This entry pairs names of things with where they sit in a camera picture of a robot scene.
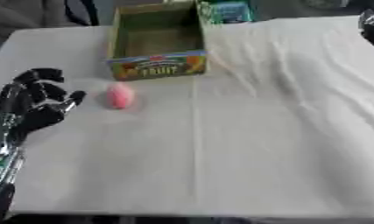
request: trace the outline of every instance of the table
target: table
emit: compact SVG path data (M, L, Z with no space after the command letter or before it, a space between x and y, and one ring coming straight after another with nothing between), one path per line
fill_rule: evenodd
M104 91L108 27L17 31L0 87L58 67L88 92L30 136L11 210L45 214L374 217L374 47L356 17L208 28L209 71Z

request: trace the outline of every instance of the green cardboard box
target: green cardboard box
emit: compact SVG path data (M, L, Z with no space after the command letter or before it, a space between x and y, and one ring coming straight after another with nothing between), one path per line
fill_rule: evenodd
M206 52L195 2L117 8L108 63L119 81L203 74Z

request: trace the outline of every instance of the white cloth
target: white cloth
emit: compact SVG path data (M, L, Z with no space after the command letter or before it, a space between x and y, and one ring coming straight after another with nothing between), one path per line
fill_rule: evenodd
M13 211L374 217L374 47L356 17L208 28L207 74L129 82L121 111L103 102L106 32L19 31L2 48L0 87L58 67L88 92L29 138Z

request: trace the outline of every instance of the pink ball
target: pink ball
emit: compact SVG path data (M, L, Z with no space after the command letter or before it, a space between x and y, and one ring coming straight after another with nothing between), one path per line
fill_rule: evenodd
M108 98L110 104L115 109L125 109L129 107L135 99L135 92L122 82L118 82L109 87Z

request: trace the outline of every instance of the robotic hand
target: robotic hand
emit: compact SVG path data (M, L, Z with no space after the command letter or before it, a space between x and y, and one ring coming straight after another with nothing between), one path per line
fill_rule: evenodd
M15 176L24 161L21 146L27 136L63 121L86 95L76 91L66 97L65 90L44 81L63 82L61 70L29 70L5 85L0 93L0 222L15 191ZM46 100L58 103L43 103Z
M363 37L374 45L374 10L366 10L358 23Z

